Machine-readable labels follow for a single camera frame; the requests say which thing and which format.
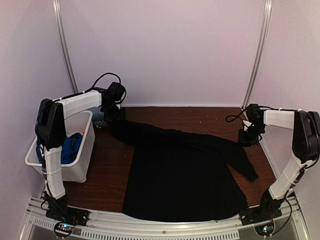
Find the light blue denim skirt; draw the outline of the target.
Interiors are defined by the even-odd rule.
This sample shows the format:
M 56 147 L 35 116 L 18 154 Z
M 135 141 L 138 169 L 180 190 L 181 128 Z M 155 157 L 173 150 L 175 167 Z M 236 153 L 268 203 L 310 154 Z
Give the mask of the light blue denim skirt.
M 93 108 L 91 112 L 92 112 L 92 122 L 94 124 L 97 124 L 97 122 L 104 121 L 104 113 L 101 112 L 99 108 Z

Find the black garment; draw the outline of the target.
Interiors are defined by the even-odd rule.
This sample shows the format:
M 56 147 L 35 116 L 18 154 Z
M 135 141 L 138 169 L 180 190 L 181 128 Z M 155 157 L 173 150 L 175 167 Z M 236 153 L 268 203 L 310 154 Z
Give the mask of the black garment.
M 111 135 L 133 147 L 122 212 L 157 222 L 219 221 L 248 206 L 232 175 L 259 176 L 236 142 L 208 134 L 163 129 L 129 120 Z

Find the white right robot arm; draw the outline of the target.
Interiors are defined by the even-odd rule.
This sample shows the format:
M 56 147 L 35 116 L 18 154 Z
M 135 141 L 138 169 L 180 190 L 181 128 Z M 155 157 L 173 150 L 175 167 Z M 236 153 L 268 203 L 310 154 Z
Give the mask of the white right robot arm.
M 290 159 L 267 190 L 272 200 L 283 200 L 292 192 L 305 174 L 320 159 L 320 114 L 304 111 L 272 108 L 250 104 L 243 109 L 246 119 L 238 132 L 238 142 L 246 147 L 257 144 L 265 133 L 265 127 L 293 131 Z

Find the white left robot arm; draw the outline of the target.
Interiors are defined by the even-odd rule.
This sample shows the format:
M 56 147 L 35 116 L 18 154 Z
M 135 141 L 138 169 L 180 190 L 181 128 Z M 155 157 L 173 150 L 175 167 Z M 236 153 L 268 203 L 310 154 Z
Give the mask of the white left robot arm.
M 66 119 L 89 110 L 101 107 L 104 119 L 108 122 L 120 118 L 121 103 L 127 95 L 126 88 L 119 82 L 112 82 L 105 89 L 91 88 L 55 100 L 41 101 L 35 124 L 36 142 L 42 147 L 42 174 L 45 191 L 54 200 L 66 195 L 62 178 L 61 151 L 67 137 Z

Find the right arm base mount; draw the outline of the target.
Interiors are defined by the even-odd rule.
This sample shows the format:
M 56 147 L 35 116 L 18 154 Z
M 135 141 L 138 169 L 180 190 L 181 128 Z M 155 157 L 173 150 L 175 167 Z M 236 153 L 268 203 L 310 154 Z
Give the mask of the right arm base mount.
M 240 211 L 243 226 L 254 225 L 260 237 L 271 237 L 275 231 L 275 218 L 281 217 L 281 204 L 284 199 L 273 199 L 268 190 L 264 192 L 258 206 L 248 207 Z

